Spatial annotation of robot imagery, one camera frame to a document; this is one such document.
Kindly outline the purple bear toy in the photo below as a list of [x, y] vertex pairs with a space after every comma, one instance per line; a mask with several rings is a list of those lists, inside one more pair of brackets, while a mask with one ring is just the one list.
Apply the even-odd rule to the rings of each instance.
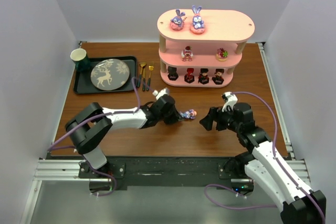
[[185, 112], [180, 111], [180, 115], [183, 119], [194, 120], [194, 119], [196, 119], [197, 112], [193, 109], [190, 109], [190, 110], [187, 110]]

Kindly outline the black helmet figurine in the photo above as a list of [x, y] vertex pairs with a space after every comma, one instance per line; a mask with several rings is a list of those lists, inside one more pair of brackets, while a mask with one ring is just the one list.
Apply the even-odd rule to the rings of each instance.
[[178, 74], [177, 74], [177, 68], [176, 67], [172, 67], [172, 66], [168, 66], [167, 68], [168, 71], [168, 79], [171, 81], [176, 81], [178, 79]]

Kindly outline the brown-haired red figurine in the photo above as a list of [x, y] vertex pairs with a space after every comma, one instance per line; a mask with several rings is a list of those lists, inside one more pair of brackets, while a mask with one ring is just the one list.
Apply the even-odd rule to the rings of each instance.
[[215, 69], [214, 76], [212, 77], [212, 81], [216, 85], [221, 85], [224, 82], [223, 74], [225, 70], [224, 69]]

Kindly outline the red head figurine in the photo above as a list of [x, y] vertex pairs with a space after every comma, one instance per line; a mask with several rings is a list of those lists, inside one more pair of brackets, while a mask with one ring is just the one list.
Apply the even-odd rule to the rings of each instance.
[[195, 81], [194, 68], [187, 68], [186, 74], [184, 76], [184, 81], [189, 84]]

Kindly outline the black-haired ninja figurine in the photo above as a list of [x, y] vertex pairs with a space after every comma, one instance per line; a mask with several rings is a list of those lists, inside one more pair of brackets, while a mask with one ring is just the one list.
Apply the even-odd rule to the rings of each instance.
[[207, 68], [201, 68], [200, 73], [198, 76], [198, 83], [200, 84], [208, 84], [209, 83], [209, 77], [208, 77], [208, 69]]

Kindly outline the strawberry cake toy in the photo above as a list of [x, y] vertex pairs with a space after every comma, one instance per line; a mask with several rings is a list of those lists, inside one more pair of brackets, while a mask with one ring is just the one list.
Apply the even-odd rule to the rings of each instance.
[[191, 46], [186, 46], [181, 51], [181, 58], [182, 61], [192, 61], [193, 60], [193, 52]]

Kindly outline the pink donut toy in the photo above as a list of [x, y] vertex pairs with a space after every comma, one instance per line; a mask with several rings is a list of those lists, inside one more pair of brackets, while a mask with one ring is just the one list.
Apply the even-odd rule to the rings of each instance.
[[227, 60], [228, 51], [225, 50], [224, 48], [218, 48], [215, 57], [218, 61], [224, 62]]

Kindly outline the pink bunny toy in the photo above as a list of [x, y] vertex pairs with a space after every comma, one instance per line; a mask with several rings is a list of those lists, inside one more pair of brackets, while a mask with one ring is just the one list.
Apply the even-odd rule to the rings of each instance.
[[186, 19], [186, 14], [180, 9], [175, 10], [176, 15], [170, 20], [170, 28], [172, 30], [182, 30], [184, 27], [184, 21]]

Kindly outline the purple octopus orange hat toy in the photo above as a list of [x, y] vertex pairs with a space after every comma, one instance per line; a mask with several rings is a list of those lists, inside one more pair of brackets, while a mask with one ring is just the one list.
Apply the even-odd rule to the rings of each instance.
[[190, 25], [190, 31], [198, 35], [202, 34], [205, 31], [205, 24], [200, 15], [201, 10], [202, 10], [201, 6], [199, 7], [196, 7], [195, 5], [192, 6], [194, 16], [192, 18], [192, 22]]

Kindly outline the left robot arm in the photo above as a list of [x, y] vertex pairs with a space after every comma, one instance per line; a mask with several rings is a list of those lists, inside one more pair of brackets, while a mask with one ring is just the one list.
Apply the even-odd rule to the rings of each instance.
[[97, 102], [91, 103], [66, 125], [70, 139], [77, 152], [84, 156], [93, 169], [106, 166], [107, 158], [99, 144], [105, 135], [118, 129], [145, 129], [163, 121], [167, 125], [182, 121], [183, 117], [175, 107], [170, 95], [163, 95], [156, 101], [139, 108], [113, 110], [103, 108]]

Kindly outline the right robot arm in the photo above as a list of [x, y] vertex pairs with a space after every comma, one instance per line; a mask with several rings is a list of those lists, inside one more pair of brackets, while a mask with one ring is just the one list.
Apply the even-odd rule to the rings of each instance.
[[276, 151], [267, 133], [255, 123], [247, 103], [211, 107], [200, 124], [208, 131], [236, 133], [246, 152], [237, 156], [244, 173], [260, 186], [279, 210], [283, 223], [325, 223], [326, 197], [307, 185]]

